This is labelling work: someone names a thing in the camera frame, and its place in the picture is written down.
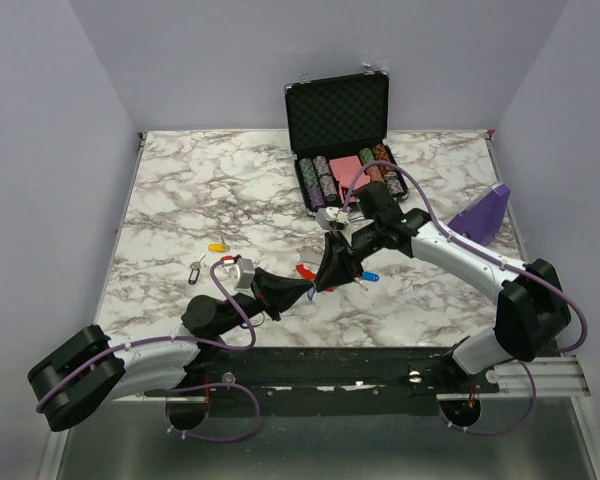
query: table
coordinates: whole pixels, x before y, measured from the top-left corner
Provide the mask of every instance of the table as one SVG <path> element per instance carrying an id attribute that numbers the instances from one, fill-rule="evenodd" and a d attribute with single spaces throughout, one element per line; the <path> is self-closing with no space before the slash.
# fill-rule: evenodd
<path id="1" fill-rule="evenodd" d="M 392 131 L 387 143 L 444 221 L 496 181 L 484 132 Z M 96 322 L 108 334 L 164 334 L 193 296 L 220 298 L 208 267 L 221 254 L 207 246 L 221 235 L 232 254 L 298 276 L 298 251 L 321 251 L 323 232 L 306 214 L 293 158 L 285 130 L 149 133 Z M 401 205 L 423 208 L 415 189 Z M 509 219 L 491 248 L 519 258 Z M 191 286 L 189 265 L 202 253 Z M 300 300 L 257 329 L 257 345 L 448 346 L 494 323 L 486 297 L 433 265 L 381 251 L 365 268 L 380 282 Z M 240 329 L 224 336 L 248 338 Z"/>

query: marble tabletop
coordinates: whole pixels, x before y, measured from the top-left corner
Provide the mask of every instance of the marble tabletop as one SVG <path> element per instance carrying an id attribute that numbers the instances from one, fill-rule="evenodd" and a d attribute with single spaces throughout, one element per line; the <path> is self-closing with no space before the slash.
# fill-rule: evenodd
<path id="1" fill-rule="evenodd" d="M 496 181 L 483 132 L 392 131 L 387 143 L 444 221 Z M 220 298 L 208 268 L 221 255 L 207 251 L 220 235 L 232 254 L 297 277 L 298 252 L 321 251 L 323 236 L 292 162 L 286 130 L 149 133 L 96 323 L 108 334 L 164 334 L 193 296 Z M 401 205 L 423 208 L 414 189 Z M 490 248 L 520 257 L 508 219 Z M 203 253 L 191 286 L 189 265 Z M 364 265 L 381 277 L 368 291 L 352 284 L 302 298 L 257 328 L 257 345 L 449 346 L 494 324 L 486 297 L 433 265 L 391 251 Z M 221 269 L 219 277 L 229 284 Z M 224 336 L 248 338 L 241 329 Z"/>

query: gray floor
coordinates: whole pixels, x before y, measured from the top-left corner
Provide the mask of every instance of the gray floor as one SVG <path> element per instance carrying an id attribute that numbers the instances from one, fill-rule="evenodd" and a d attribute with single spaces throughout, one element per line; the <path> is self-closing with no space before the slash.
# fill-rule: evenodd
<path id="1" fill-rule="evenodd" d="M 526 400 L 484 403 L 483 428 L 515 422 Z M 265 418 L 260 432 L 215 445 L 166 434 L 160 402 L 114 402 L 73 429 L 61 479 L 577 479 L 595 478 L 569 400 L 540 401 L 513 434 L 481 438 L 408 416 Z M 207 433 L 248 420 L 213 419 Z"/>

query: blue handle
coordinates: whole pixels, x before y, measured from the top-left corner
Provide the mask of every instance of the blue handle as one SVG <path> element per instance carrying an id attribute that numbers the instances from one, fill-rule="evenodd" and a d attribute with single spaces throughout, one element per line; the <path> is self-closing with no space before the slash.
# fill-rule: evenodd
<path id="1" fill-rule="evenodd" d="M 372 273 L 372 272 L 362 272 L 361 278 L 368 282 L 377 282 L 378 280 L 380 280 L 380 275 L 378 275 L 377 273 Z"/>

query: yellow handle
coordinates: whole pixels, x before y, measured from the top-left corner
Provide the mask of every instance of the yellow handle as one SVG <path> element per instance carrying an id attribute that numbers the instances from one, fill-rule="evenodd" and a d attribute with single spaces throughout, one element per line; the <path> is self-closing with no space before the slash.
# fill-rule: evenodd
<path id="1" fill-rule="evenodd" d="M 209 251 L 224 253 L 229 251 L 229 247 L 223 243 L 212 243 L 209 245 Z"/>

